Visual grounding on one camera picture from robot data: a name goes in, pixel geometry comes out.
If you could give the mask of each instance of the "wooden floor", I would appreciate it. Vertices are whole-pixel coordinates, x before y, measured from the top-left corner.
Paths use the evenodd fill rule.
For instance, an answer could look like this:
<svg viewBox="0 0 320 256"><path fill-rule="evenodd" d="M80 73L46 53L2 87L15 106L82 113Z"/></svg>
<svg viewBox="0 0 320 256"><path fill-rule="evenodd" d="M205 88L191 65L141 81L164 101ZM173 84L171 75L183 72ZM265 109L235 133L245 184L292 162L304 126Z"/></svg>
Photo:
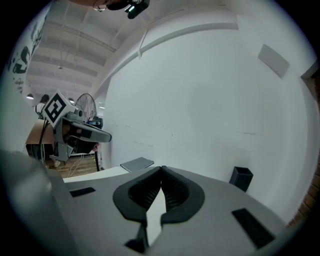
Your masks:
<svg viewBox="0 0 320 256"><path fill-rule="evenodd" d="M61 173L62 178L95 173L97 171L95 156L89 155L85 156L83 159L81 159L80 156L70 157L68 161L65 162L65 165L64 162L61 162L60 166L55 168L55 170Z"/></svg>

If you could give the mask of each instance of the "ceiling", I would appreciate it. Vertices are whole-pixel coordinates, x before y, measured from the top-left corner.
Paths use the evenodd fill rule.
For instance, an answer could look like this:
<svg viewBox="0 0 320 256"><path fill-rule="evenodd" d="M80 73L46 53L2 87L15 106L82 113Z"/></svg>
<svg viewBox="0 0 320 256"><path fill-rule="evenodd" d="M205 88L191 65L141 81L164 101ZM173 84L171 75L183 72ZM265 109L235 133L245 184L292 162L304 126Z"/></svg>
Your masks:
<svg viewBox="0 0 320 256"><path fill-rule="evenodd" d="M98 12L68 0L53 3L42 40L34 53L26 76L38 95L60 90L77 99L88 93L104 64L135 30L166 15L223 0L150 0L149 8L129 20L124 10Z"/></svg>

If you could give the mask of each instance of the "black container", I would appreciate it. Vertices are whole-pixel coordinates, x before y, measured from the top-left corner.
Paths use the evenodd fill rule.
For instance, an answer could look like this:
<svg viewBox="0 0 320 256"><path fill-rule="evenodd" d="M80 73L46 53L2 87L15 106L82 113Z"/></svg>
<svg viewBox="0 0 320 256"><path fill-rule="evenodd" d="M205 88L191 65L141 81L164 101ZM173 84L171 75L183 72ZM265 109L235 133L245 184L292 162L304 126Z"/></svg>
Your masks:
<svg viewBox="0 0 320 256"><path fill-rule="evenodd" d="M253 176L253 173L248 168L234 167L229 183L246 192Z"/></svg>

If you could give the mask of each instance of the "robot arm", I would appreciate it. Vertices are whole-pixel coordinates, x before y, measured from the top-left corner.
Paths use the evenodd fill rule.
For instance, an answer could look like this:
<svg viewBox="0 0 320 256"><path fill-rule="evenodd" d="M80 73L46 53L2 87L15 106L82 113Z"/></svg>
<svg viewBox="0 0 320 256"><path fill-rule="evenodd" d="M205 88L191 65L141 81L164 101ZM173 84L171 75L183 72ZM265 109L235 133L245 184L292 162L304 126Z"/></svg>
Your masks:
<svg viewBox="0 0 320 256"><path fill-rule="evenodd" d="M52 159L66 161L72 153L89 153L97 143L111 141L111 134L85 123L83 114L59 90L44 107L43 117L52 125L55 138ZM65 125L70 126L67 136L63 134Z"/></svg>

